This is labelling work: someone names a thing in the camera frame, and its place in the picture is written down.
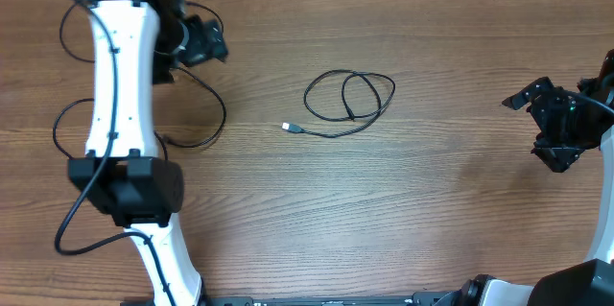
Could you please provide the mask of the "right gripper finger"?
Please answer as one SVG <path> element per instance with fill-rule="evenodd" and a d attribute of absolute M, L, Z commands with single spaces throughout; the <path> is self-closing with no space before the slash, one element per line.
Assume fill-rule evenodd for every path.
<path fill-rule="evenodd" d="M 513 110 L 518 110 L 531 102 L 538 95 L 553 89 L 554 85 L 551 80 L 548 77 L 542 77 L 531 82 L 518 93 L 504 99 L 502 105 Z"/>
<path fill-rule="evenodd" d="M 535 154 L 552 172 L 564 173 L 575 163 L 584 149 L 574 147 L 534 147 Z"/>

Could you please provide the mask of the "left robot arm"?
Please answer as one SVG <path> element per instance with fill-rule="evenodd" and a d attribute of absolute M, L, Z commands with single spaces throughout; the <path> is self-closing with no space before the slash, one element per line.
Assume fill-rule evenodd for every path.
<path fill-rule="evenodd" d="M 110 216 L 135 244 L 155 305 L 203 305 L 204 282 L 179 223 L 184 178 L 172 140 L 154 129 L 153 88 L 228 50 L 219 17 L 186 13 L 186 0 L 81 0 L 94 42 L 92 121 L 68 175 L 80 201 Z"/>

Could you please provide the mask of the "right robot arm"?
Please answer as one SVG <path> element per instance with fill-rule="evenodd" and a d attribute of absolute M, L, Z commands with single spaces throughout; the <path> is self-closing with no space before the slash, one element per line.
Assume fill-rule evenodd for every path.
<path fill-rule="evenodd" d="M 563 173 L 588 150 L 603 159 L 599 218 L 584 261 L 549 274 L 535 285 L 517 285 L 480 274 L 437 300 L 438 305 L 593 306 L 613 303 L 613 52 L 598 77 L 582 79 L 576 92 L 535 80 L 502 105 L 526 106 L 540 129 L 531 153 L 551 171 Z"/>

